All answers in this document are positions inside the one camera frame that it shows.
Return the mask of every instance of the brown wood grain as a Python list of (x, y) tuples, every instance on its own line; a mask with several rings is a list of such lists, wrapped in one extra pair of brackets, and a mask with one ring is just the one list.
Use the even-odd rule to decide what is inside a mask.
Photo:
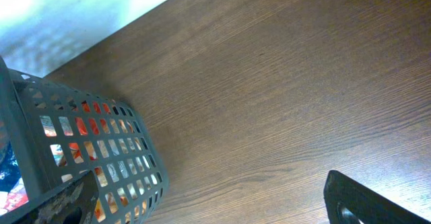
[(169, 0), (48, 78), (141, 113), (148, 223), (328, 223), (332, 169), (431, 219), (431, 0)]

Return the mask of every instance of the table top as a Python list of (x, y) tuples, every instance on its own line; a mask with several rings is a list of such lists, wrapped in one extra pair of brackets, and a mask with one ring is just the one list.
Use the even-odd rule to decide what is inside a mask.
[(148, 223), (328, 223), (329, 170), (431, 219), (430, 8), (169, 0), (48, 78), (143, 116), (170, 176)]

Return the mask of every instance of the dark gray plastic basket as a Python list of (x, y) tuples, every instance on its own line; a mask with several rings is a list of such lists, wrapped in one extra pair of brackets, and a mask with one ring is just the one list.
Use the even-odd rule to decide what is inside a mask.
[[(1, 57), (0, 90), (1, 130), (10, 138), (30, 201), (91, 170), (106, 179), (96, 174), (106, 218), (94, 215), (92, 223), (143, 223), (160, 203), (169, 185), (166, 168), (132, 108), (8, 69)], [(64, 157), (56, 160), (52, 149)], [(114, 198), (117, 210), (107, 198)]]

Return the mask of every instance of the light blue surface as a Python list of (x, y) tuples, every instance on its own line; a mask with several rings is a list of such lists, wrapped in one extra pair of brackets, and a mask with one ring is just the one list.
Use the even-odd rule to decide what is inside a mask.
[(0, 0), (0, 55), (44, 77), (165, 0)]

